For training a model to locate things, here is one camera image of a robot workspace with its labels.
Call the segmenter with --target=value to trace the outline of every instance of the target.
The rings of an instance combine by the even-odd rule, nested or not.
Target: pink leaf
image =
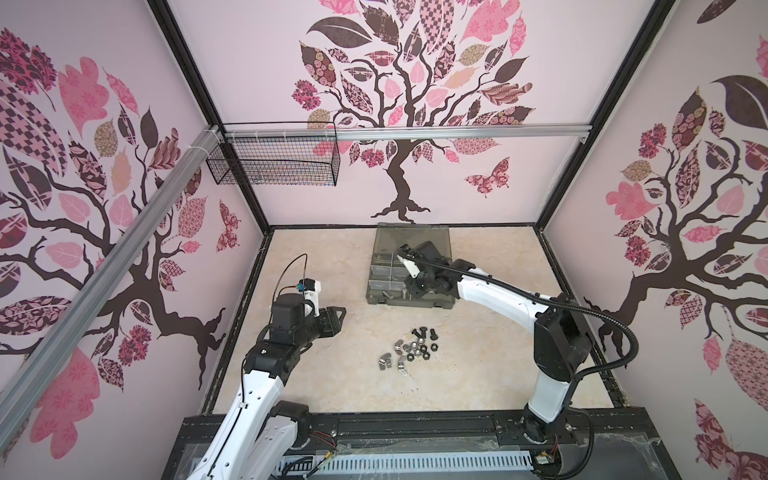
[[[704,361],[707,362],[707,366],[713,372],[720,366],[720,359],[723,358],[723,354],[720,351],[720,344],[717,342],[717,337],[712,335],[706,342],[704,342]]]
[[[387,98],[394,98],[400,95],[400,85],[391,78],[387,78],[384,82],[384,94]]]
[[[58,199],[61,202],[61,209],[67,214],[69,220],[73,222],[85,222],[91,215],[91,208],[85,202],[75,195],[59,194]]]
[[[448,94],[448,91],[444,88],[438,88],[437,90],[430,91],[427,96],[427,105],[429,105],[432,108],[437,108],[440,105],[442,105],[442,102],[445,100],[445,96]]]
[[[195,253],[197,252],[198,248],[200,248],[200,244],[194,240],[186,242],[181,246],[181,249],[187,253]]]
[[[445,158],[447,158],[451,162],[458,163],[458,155],[453,150],[446,150]]]
[[[757,268],[758,272],[768,276],[768,247],[763,247],[757,252],[755,268]]]
[[[688,233],[684,233],[683,237],[694,243],[704,243],[717,237],[723,229],[716,227],[715,225],[705,225],[703,227],[696,227],[688,230]]]
[[[768,78],[768,41],[760,36],[760,47],[757,48],[757,66],[760,67],[760,74]]]
[[[493,40],[493,35],[507,31],[507,18],[513,16],[518,8],[520,0],[508,0],[503,7],[502,0],[486,0],[469,19],[462,40],[469,37],[482,41]]]
[[[386,122],[386,126],[392,127],[394,125],[397,125],[400,122],[401,118],[402,118],[402,106],[397,107],[395,110],[392,111],[391,114],[389,114],[389,120]]]
[[[58,265],[64,268],[75,268],[80,265],[83,257],[83,247],[75,242],[59,242],[48,245],[45,252]]]
[[[128,197],[121,195],[109,207],[109,220],[119,227],[128,227],[134,221],[134,210]]]
[[[744,207],[744,189],[741,184],[728,190],[717,199],[717,209],[724,214],[736,215]]]
[[[411,83],[413,84],[420,84],[424,81],[425,73],[424,73],[424,67],[422,67],[422,63],[420,61],[417,61],[415,65],[413,65],[413,68],[411,69]]]
[[[109,100],[109,90],[99,85],[98,67],[96,62],[88,57],[80,58],[80,69],[66,66],[66,74],[58,73],[58,90],[61,102],[64,103],[69,117],[72,119],[80,135],[83,125],[89,120],[100,120],[107,117],[103,109]]]
[[[527,30],[528,28],[525,26],[523,15],[521,13],[515,21],[515,25],[512,27],[512,36],[509,38],[509,51],[512,52],[512,56],[515,56],[520,48],[522,48],[523,43],[525,42],[525,32]]]
[[[61,458],[67,455],[78,441],[74,423],[93,413],[92,400],[101,394],[98,377],[96,367],[88,356],[75,348],[67,367],[45,390],[35,407],[41,408],[41,411],[32,424],[29,440],[37,443],[52,435],[51,456]]]

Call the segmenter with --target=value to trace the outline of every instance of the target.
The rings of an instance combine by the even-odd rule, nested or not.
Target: black wire mesh basket
[[[277,130],[281,124],[287,129]],[[269,126],[225,136],[207,158],[217,184],[333,185],[339,177],[339,141],[332,122],[259,122]]]

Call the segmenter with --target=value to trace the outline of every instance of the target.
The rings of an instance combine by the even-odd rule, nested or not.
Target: black cable
[[[576,475],[580,474],[582,470],[584,470],[584,467],[587,466],[587,463],[589,462],[589,458],[592,456],[592,449],[594,448],[594,425],[592,424],[592,417],[589,415],[589,412],[582,409],[576,409],[574,407],[568,407],[568,410],[571,410],[572,412],[581,413],[583,416],[587,417],[587,424],[589,429],[589,441],[587,443],[587,451],[584,453],[584,457],[581,459],[581,461],[576,465],[575,468],[573,468],[568,473],[563,474],[557,474],[557,475],[546,475],[540,472],[535,472],[536,476],[539,478],[542,478],[543,480],[566,480],[567,478],[573,478]]]

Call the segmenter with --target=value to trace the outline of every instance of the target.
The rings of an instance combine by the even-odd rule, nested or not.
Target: marble floor
[[[521,288],[560,293],[538,239],[530,227],[451,228],[454,258],[463,258]],[[225,413],[237,393],[240,364],[270,318],[270,297],[278,276],[307,252],[307,276],[320,280],[321,306],[344,306],[343,330],[318,339],[301,356],[283,399],[312,412],[414,412],[521,409],[533,393],[538,368],[533,337],[511,320],[476,303],[458,300],[451,310],[369,305],[366,285],[374,228],[277,230],[270,244],[243,329],[225,375],[215,413]],[[296,262],[283,285],[301,278]],[[406,362],[401,376],[392,345],[410,341],[415,327],[434,328],[439,350],[428,361]],[[393,368],[379,370],[379,357],[392,352]],[[591,366],[591,359],[585,366]],[[574,406],[612,407],[600,376],[586,377]]]

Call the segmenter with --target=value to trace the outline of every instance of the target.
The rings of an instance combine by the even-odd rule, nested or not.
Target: tree mural
[[[650,290],[671,290],[665,308],[680,309],[681,328],[698,319],[707,324],[703,358],[712,371],[720,367],[724,341],[716,322],[724,319],[720,325],[732,332],[728,369],[768,409],[768,353],[744,341],[768,340],[768,147],[727,135],[731,121],[768,131],[768,86],[746,75],[713,83],[725,88],[727,115],[708,107],[697,89],[669,132],[656,124],[641,135],[642,159],[622,171],[629,183],[606,196],[628,220],[616,237],[626,242],[624,256],[633,266],[627,295],[610,313],[628,325]],[[598,335],[604,350],[611,336],[622,354],[620,330],[605,324]]]
[[[424,0],[418,8],[416,0],[363,1],[359,6],[354,0],[320,3],[359,20],[328,17],[310,27],[308,34],[325,35],[335,48],[324,51],[307,45],[313,37],[308,37],[307,44],[300,43],[302,61],[320,88],[300,80],[292,95],[302,108],[314,110],[310,127],[324,128],[323,122],[328,121],[342,127],[519,124],[533,111],[522,106],[498,109],[516,103],[533,87],[511,83],[527,59],[514,58],[526,36],[522,14],[508,31],[507,19],[519,10],[519,0],[505,4],[501,0],[457,1],[466,4],[465,9],[475,8],[463,30],[455,26],[454,0]],[[462,50],[458,58],[457,49]],[[502,62],[504,57],[512,58]],[[318,108],[323,101],[320,95],[333,108]],[[413,223],[409,211],[429,208],[411,199],[403,170],[409,158],[433,162],[441,154],[450,162],[459,162],[459,154],[479,154],[496,145],[492,138],[457,139],[452,148],[433,139],[415,139],[339,142],[339,151],[349,152],[350,164],[361,160],[374,168],[388,163],[386,173],[396,198],[373,217],[396,212],[400,220]],[[326,148],[319,146],[318,154],[325,153]],[[506,168],[465,180],[487,194],[506,184],[504,171]]]
[[[13,292],[27,276],[53,281],[52,289],[61,290],[61,283],[56,282],[82,289],[147,205],[151,191],[162,185],[157,174],[172,169],[181,153],[176,129],[161,140],[150,109],[139,115],[130,89],[106,72],[106,82],[119,101],[119,111],[111,113],[117,128],[115,117],[104,120],[112,94],[99,84],[100,71],[93,60],[83,57],[79,70],[66,65],[65,71],[47,74],[48,83],[39,83],[29,59],[37,55],[46,58],[47,65],[50,59],[38,47],[32,49],[31,57],[17,55],[28,50],[7,29],[2,32],[0,51],[6,63],[0,62],[0,68],[21,91],[0,80],[3,163],[15,187],[9,190],[8,182],[0,192],[0,205],[11,212],[0,219],[0,249],[7,252],[0,254],[0,297]],[[58,79],[61,103],[74,124],[68,137],[23,95],[34,91],[29,83],[19,83],[23,78],[35,79],[45,90],[53,88]],[[83,138],[83,126],[89,121],[103,121],[92,141]],[[221,344],[223,336],[215,338],[214,333],[223,309],[204,323],[195,316],[169,311],[165,302],[165,294],[176,291],[174,278],[184,273],[174,259],[192,254],[200,246],[191,239],[205,214],[207,199],[194,197],[200,176],[198,169],[131,265],[131,284],[105,303],[93,328],[85,333],[100,337],[90,357],[108,384],[123,389],[124,368],[146,358],[153,338],[181,334],[197,343],[202,386],[206,354]],[[57,217],[59,209],[65,217]],[[239,223],[221,202],[220,211],[225,231],[217,250],[237,245]],[[62,237],[66,241],[57,241]],[[32,353],[42,340],[38,334],[55,324],[70,304],[59,295],[34,294],[0,309],[0,333],[18,337],[13,345],[0,343],[0,355]],[[32,334],[39,339],[25,341]]]

